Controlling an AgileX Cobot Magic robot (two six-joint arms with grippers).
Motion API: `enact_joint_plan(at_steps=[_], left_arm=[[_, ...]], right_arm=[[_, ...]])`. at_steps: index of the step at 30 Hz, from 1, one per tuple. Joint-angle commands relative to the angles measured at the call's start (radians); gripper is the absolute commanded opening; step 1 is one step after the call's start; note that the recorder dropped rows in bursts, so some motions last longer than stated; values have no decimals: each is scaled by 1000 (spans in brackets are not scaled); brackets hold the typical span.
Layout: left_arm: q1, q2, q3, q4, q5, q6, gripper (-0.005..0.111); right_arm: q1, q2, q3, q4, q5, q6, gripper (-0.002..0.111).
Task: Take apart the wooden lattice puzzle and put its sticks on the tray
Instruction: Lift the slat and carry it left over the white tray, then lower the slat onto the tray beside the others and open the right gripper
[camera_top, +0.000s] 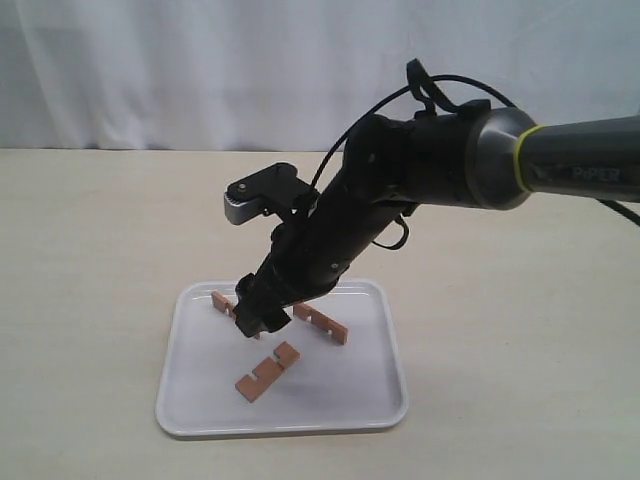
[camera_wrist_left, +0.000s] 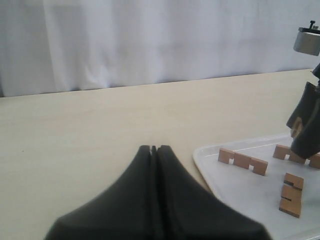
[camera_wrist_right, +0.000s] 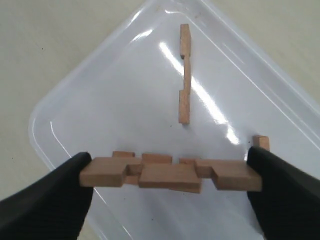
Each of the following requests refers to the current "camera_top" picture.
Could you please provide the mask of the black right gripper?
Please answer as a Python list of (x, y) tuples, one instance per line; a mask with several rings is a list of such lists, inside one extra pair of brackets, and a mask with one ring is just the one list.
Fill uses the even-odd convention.
[[(286, 327), (285, 307), (327, 294), (389, 224), (414, 211), (392, 187), (367, 195), (373, 180), (342, 167), (309, 206), (281, 220), (266, 258), (236, 285), (233, 315), (244, 336)], [(264, 309), (259, 316), (253, 308)]]

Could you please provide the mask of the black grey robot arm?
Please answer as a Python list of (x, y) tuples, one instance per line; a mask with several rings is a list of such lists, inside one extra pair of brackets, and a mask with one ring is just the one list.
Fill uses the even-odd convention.
[(282, 329), (287, 307), (330, 292), (389, 224), (422, 204), (510, 210), (534, 193), (637, 202), (638, 118), (540, 126), (516, 108), (371, 115), (348, 135), (323, 190), (283, 162), (228, 186), (230, 223), (280, 220), (262, 264), (236, 285), (237, 326), (248, 337)]

